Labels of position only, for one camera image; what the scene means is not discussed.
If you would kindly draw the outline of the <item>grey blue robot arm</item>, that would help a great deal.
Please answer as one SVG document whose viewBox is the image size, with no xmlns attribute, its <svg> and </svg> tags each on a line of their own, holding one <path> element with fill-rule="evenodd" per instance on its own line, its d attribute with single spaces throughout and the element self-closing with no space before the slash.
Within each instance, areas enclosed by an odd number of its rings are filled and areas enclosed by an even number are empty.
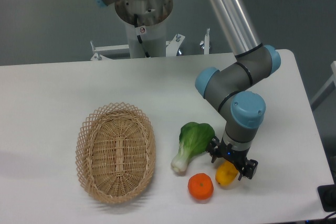
<svg viewBox="0 0 336 224">
<path fill-rule="evenodd" d="M 171 14 L 172 0 L 95 0 L 99 6 L 115 6 L 129 28 L 132 58 L 165 57 L 165 35 L 153 28 Z M 221 139 L 212 140 L 207 151 L 213 159 L 224 158 L 240 177 L 252 178 L 257 161 L 247 158 L 266 110 L 263 98 L 249 88 L 273 74 L 281 64 L 276 49 L 259 40 L 240 0 L 209 0 L 233 51 L 236 62 L 224 70 L 203 70 L 195 80 L 200 95 L 226 120 Z"/>
</svg>

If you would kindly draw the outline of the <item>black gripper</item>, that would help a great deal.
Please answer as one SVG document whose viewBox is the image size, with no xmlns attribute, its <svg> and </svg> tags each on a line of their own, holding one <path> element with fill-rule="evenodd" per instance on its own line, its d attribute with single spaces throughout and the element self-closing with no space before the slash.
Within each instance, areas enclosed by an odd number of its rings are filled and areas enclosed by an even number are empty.
<svg viewBox="0 0 336 224">
<path fill-rule="evenodd" d="M 231 162 L 239 171 L 238 180 L 243 177 L 252 179 L 256 173 L 258 162 L 254 159 L 247 159 L 249 148 L 243 151 L 232 149 L 231 144 L 226 144 L 223 140 L 220 142 L 217 136 L 214 136 L 206 147 L 206 152 L 211 156 L 211 163 L 214 163 L 217 158 L 224 158 Z"/>
</svg>

